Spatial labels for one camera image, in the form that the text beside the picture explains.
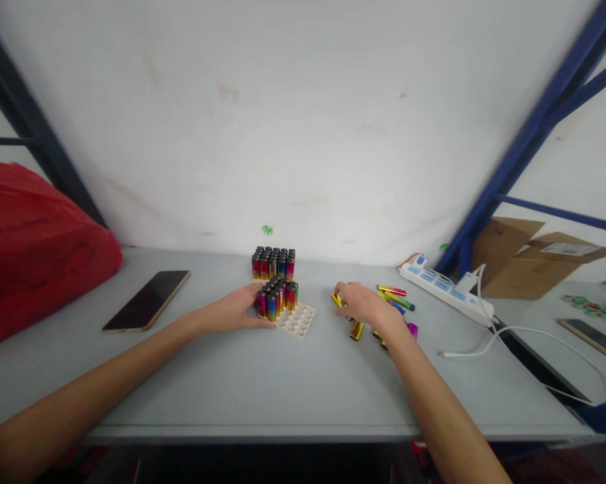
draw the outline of white power strip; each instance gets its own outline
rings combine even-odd
[[[491,322],[484,315],[480,304],[484,305],[487,314],[493,315],[493,305],[485,300],[480,300],[470,292],[462,293],[455,290],[455,286],[444,278],[437,276],[436,273],[426,269],[419,269],[407,262],[399,268],[399,274],[404,279],[408,279],[413,284],[421,287],[440,298],[450,306],[453,306],[466,317],[473,319],[482,326],[491,327]]]

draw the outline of forearm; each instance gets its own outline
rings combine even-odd
[[[0,482],[30,481],[198,336],[178,319],[0,425]]]
[[[510,483],[478,427],[406,328],[392,333],[384,339],[445,482]]]

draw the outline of phone screen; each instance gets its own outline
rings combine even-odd
[[[142,329],[159,316],[180,284],[188,277],[188,271],[161,271],[150,279],[135,296],[123,306],[102,331]]]

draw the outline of left hand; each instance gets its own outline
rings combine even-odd
[[[268,319],[251,317],[249,309],[256,301],[262,283],[249,284],[182,318],[191,320],[203,333],[222,333],[246,328],[275,328]]]

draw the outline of smartphone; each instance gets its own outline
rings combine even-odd
[[[606,335],[600,331],[580,319],[556,319],[556,322],[606,355]]]
[[[148,281],[105,326],[104,333],[146,331],[188,279],[189,271],[161,271]]]

